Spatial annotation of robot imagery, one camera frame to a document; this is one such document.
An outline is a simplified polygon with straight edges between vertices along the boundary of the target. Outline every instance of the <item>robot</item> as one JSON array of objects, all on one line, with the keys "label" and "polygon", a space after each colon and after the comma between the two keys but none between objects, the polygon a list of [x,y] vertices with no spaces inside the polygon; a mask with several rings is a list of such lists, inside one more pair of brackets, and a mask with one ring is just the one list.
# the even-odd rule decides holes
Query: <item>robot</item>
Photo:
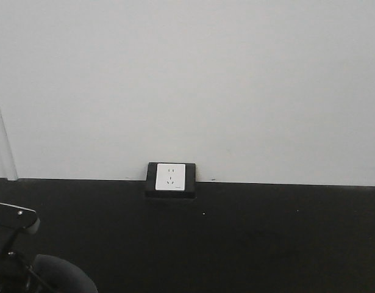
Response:
[{"label": "robot", "polygon": [[0,203],[0,293],[98,293],[94,282],[68,261],[37,255],[29,262],[12,250],[20,233],[34,234],[39,225],[35,211]]}]

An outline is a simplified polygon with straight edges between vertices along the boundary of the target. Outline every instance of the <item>white outlet faceplate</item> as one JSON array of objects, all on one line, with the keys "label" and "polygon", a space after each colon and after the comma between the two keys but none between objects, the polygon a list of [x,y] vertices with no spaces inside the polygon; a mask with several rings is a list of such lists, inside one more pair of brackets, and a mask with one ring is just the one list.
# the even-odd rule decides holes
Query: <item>white outlet faceplate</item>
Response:
[{"label": "white outlet faceplate", "polygon": [[156,190],[184,191],[185,182],[185,164],[157,164]]}]

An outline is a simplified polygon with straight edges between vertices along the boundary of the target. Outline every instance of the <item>black floor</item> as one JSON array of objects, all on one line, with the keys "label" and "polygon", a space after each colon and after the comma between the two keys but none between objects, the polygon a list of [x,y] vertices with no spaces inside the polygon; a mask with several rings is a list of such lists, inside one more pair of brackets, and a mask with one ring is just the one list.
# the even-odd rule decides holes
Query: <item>black floor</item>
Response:
[{"label": "black floor", "polygon": [[65,258],[106,292],[375,292],[375,187],[198,183],[146,200],[141,181],[0,179],[37,210],[16,244]]}]

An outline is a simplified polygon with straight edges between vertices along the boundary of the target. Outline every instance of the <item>black tire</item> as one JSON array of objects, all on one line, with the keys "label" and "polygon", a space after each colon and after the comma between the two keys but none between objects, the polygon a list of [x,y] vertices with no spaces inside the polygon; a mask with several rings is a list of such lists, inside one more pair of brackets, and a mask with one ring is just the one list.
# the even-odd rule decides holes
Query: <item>black tire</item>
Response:
[{"label": "black tire", "polygon": [[[33,270],[58,292],[98,293],[90,277],[64,259],[50,255],[37,255],[33,263]],[[44,288],[41,292],[50,293],[50,290]]]}]

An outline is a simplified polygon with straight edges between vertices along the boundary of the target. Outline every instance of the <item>black outlet box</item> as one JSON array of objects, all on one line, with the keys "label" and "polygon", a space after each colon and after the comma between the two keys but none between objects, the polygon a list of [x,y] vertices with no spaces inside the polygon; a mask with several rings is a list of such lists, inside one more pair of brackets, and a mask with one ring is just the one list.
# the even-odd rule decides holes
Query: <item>black outlet box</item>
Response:
[{"label": "black outlet box", "polygon": [[[184,164],[184,190],[156,190],[158,164]],[[152,198],[195,198],[195,170],[195,164],[192,163],[150,162],[148,164],[148,172],[146,174],[145,195]]]}]

